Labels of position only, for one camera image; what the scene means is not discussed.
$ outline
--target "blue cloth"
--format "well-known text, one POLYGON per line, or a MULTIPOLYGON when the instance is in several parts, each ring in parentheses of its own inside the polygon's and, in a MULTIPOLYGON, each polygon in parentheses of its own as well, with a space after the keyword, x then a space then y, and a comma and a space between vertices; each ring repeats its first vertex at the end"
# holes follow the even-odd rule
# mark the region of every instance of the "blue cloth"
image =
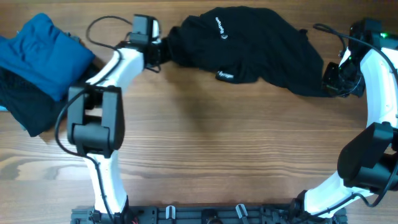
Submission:
POLYGON ((40 13, 13 39, 0 37, 0 67, 33 83, 60 101, 94 59, 94 54, 40 13))

